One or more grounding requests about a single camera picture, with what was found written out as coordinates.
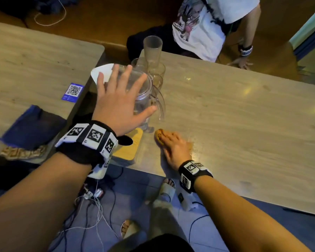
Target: dark blue cloth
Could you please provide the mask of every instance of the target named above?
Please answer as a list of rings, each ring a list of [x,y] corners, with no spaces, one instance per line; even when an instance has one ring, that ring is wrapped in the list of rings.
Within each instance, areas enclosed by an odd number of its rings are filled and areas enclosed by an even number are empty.
[[[14,148],[34,150],[49,143],[66,122],[64,118],[32,105],[4,133],[0,141]]]

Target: black pants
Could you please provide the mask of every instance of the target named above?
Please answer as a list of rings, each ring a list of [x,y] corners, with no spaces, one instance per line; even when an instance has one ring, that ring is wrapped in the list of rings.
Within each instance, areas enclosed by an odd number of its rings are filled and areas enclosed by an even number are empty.
[[[155,35],[162,39],[162,51],[198,58],[193,52],[182,49],[174,41],[172,24],[166,24],[163,26],[152,27],[127,38],[126,46],[128,49],[128,57],[131,61],[140,56],[140,53],[143,50],[143,40],[150,35]]]

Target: t-shirt sleeve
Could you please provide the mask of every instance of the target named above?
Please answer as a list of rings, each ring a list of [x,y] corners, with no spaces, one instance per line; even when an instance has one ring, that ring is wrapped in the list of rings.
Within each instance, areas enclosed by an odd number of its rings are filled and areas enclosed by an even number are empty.
[[[231,24],[251,12],[260,0],[217,0],[224,22]]]

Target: black bag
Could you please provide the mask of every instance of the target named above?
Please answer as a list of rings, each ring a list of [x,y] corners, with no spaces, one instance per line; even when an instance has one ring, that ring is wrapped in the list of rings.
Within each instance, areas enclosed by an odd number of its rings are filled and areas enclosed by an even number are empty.
[[[242,19],[239,19],[231,24],[225,24],[224,20],[221,21],[218,18],[214,18],[214,10],[211,8],[211,6],[207,3],[206,0],[201,0],[204,5],[206,6],[206,9],[210,12],[212,19],[210,22],[214,22],[217,25],[220,25],[222,32],[225,34],[225,36],[228,36],[230,33],[233,33],[237,31],[240,23],[242,22]]]

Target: wooden table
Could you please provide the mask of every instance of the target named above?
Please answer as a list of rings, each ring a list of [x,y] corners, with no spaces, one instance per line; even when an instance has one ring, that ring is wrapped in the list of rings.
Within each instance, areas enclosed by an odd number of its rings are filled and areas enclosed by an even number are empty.
[[[315,214],[315,86],[162,52],[164,122],[238,193]],[[153,134],[130,168],[165,176]]]
[[[0,23],[0,136],[32,104],[73,118],[103,52],[102,45]],[[76,103],[61,100],[71,83],[85,86]]]

